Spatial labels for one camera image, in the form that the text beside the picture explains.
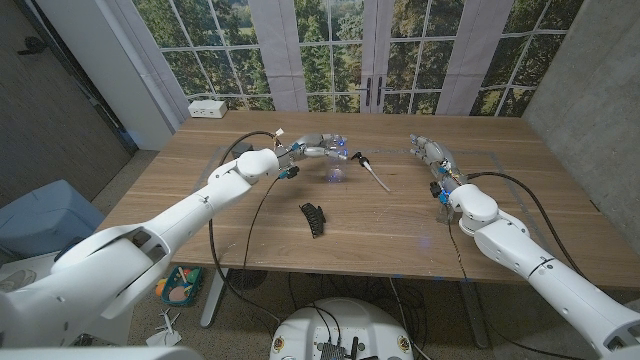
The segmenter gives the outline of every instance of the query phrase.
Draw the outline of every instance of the window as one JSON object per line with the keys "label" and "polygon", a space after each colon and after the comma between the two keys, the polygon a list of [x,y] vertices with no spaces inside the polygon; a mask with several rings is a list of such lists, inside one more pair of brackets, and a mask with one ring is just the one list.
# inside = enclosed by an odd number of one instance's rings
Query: window
{"label": "window", "polygon": [[309,111],[360,112],[363,0],[295,0]]}
{"label": "window", "polygon": [[471,115],[522,116],[582,0],[516,0]]}
{"label": "window", "polygon": [[185,96],[274,110],[247,0],[134,0]]}
{"label": "window", "polygon": [[463,0],[396,0],[385,113],[435,113],[463,8]]}

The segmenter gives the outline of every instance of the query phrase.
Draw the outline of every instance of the power strip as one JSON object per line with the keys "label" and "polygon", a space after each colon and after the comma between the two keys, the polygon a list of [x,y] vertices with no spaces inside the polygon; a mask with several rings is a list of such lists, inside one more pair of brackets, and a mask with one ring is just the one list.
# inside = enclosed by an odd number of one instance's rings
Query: power strip
{"label": "power strip", "polygon": [[189,105],[189,113],[192,117],[222,118],[227,112],[224,101],[196,100]]}

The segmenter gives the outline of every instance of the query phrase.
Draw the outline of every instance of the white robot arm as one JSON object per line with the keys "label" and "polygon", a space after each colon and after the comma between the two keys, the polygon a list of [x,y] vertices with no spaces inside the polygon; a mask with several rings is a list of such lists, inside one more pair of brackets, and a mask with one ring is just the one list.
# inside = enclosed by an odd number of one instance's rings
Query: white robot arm
{"label": "white robot arm", "polygon": [[294,160],[317,153],[345,158],[326,149],[332,136],[309,135],[275,152],[245,152],[214,170],[205,187],[155,218],[100,231],[60,257],[48,277],[0,292],[0,347],[69,345],[98,316],[118,316],[155,285],[189,238],[260,177],[278,175],[281,169],[284,177]]}
{"label": "white robot arm", "polygon": [[499,210],[494,199],[466,182],[444,146],[416,135],[411,135],[411,141],[417,145],[412,153],[438,179],[432,183],[434,196],[462,213],[460,229],[474,238],[484,255],[527,280],[600,356],[639,344],[640,334],[633,328],[640,325],[640,314],[618,304],[538,246],[521,221]]}

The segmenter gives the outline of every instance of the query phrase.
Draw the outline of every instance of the wooden table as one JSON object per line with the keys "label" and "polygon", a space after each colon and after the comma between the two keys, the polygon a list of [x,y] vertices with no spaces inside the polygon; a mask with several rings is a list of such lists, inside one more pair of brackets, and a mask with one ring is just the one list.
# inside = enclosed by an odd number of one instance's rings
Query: wooden table
{"label": "wooden table", "polygon": [[[248,269],[462,279],[448,228],[435,221],[440,204],[429,192],[433,177],[409,154],[409,134],[414,133],[446,145],[464,173],[504,171],[527,184],[595,284],[640,287],[638,255],[538,136],[515,118],[231,111],[224,119],[189,119],[101,228],[152,218],[203,186],[233,140],[253,130],[278,128],[285,131],[285,144],[314,132],[347,136],[351,153],[363,152],[392,192],[385,192],[356,161],[348,165],[347,181],[337,184],[324,179],[325,159],[300,162],[299,175],[276,183],[262,206],[250,241]],[[272,144],[265,136],[249,141],[254,147]],[[251,220],[271,181],[261,180],[240,203],[214,219],[216,249],[224,267],[242,266]],[[473,182],[501,209],[522,219],[535,241],[564,260],[524,191],[496,177]],[[320,205],[327,218],[325,234],[316,239],[298,208],[307,202]],[[480,253],[457,225],[453,236],[472,281],[522,280]],[[173,261],[213,264],[206,227]]]}

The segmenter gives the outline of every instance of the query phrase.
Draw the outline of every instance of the concrete wall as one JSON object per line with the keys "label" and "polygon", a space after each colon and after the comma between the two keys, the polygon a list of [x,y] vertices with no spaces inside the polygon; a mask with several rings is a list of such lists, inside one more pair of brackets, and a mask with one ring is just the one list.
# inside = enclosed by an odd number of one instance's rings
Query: concrete wall
{"label": "concrete wall", "polygon": [[96,2],[38,4],[138,147],[162,149],[169,127]]}
{"label": "concrete wall", "polygon": [[523,118],[640,254],[640,6],[585,0]]}

